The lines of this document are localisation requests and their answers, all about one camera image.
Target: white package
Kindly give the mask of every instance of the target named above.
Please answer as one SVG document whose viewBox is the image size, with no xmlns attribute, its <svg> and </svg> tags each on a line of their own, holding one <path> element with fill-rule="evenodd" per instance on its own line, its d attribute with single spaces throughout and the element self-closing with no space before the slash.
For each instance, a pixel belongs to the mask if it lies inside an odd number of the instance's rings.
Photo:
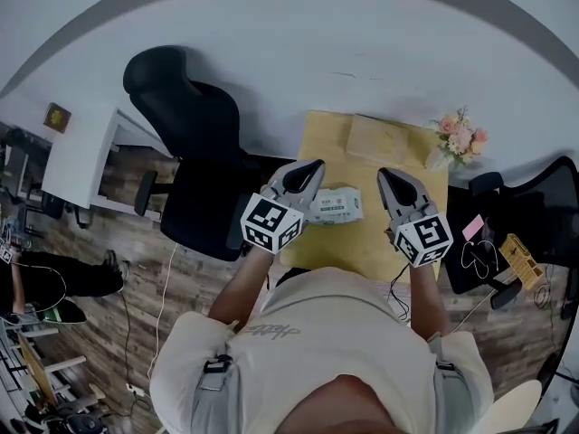
<svg viewBox="0 0 579 434">
<path fill-rule="evenodd" d="M 310 223 L 332 225 L 360 219 L 364 219 L 360 191 L 349 186 L 334 190 L 320 189 L 309 205 Z"/>
</svg>

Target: vase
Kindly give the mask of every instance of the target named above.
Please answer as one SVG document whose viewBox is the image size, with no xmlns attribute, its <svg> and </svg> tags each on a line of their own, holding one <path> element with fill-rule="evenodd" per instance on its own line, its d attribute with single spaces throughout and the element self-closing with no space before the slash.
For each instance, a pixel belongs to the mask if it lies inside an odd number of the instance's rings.
<svg viewBox="0 0 579 434">
<path fill-rule="evenodd" d="M 426 158 L 426 168 L 432 171 L 442 170 L 453 161 L 452 156 L 445 154 L 440 148 L 435 147 Z"/>
</svg>

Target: flower bouquet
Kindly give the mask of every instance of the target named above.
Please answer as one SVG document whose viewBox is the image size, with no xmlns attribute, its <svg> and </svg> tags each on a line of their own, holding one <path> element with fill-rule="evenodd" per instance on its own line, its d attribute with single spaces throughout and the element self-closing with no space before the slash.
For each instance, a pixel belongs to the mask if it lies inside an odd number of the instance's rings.
<svg viewBox="0 0 579 434">
<path fill-rule="evenodd" d="M 431 123 L 437 127 L 441 143 L 429 154 L 426 168 L 439 170 L 450 163 L 466 165 L 482 153 L 488 138 L 487 131 L 473 128 L 466 106 L 458 109 L 456 114 L 447 114 Z"/>
</svg>

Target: black chair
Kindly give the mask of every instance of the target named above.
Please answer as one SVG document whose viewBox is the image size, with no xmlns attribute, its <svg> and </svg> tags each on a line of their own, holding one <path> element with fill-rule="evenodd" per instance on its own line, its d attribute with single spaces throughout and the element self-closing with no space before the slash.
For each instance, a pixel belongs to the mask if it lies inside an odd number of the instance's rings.
<svg viewBox="0 0 579 434">
<path fill-rule="evenodd" d="M 151 194 L 168 193 L 161 231 L 187 248 L 222 260 L 242 249 L 240 218 L 260 190 L 259 165 L 239 146 L 239 111 L 225 91 L 189 80 L 180 47 L 146 50 L 127 65 L 123 86 L 180 165 L 172 184 L 145 174 L 135 211 Z"/>
<path fill-rule="evenodd" d="M 466 242 L 462 230 L 480 214 L 491 230 L 492 242 L 498 250 L 509 233 L 515 233 L 538 263 L 564 267 L 579 265 L 579 177 L 573 160 L 563 156 L 530 182 L 510 188 L 502 176 L 493 172 L 480 175 L 469 184 L 465 199 L 449 203 L 447 217 L 454 244 L 445 257 L 452 290 L 462 294 L 483 284 L 498 290 L 491 306 L 500 308 L 512 300 L 521 289 L 517 278 L 508 285 L 495 281 L 494 251 L 478 242 L 483 231 L 471 240 L 475 246 L 469 256 L 491 267 L 487 278 L 480 279 L 474 268 L 464 269 L 462 249 Z M 508 267 L 498 253 L 498 271 Z"/>
</svg>

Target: strap buckle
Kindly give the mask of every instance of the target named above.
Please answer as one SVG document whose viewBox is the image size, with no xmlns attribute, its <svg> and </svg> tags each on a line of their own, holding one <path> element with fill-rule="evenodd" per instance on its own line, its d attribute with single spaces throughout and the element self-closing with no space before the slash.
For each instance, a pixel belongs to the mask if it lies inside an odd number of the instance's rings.
<svg viewBox="0 0 579 434">
<path fill-rule="evenodd" d="M 203 377 L 199 382 L 199 389 L 204 391 L 220 391 L 225 385 L 227 370 L 232 364 L 230 355 L 217 355 L 205 362 Z"/>
<path fill-rule="evenodd" d="M 456 371 L 456 367 L 454 366 L 453 363 L 449 363 L 449 362 L 437 362 L 436 366 L 440 369 L 440 370 L 446 370 L 449 372 L 454 372 Z"/>
</svg>

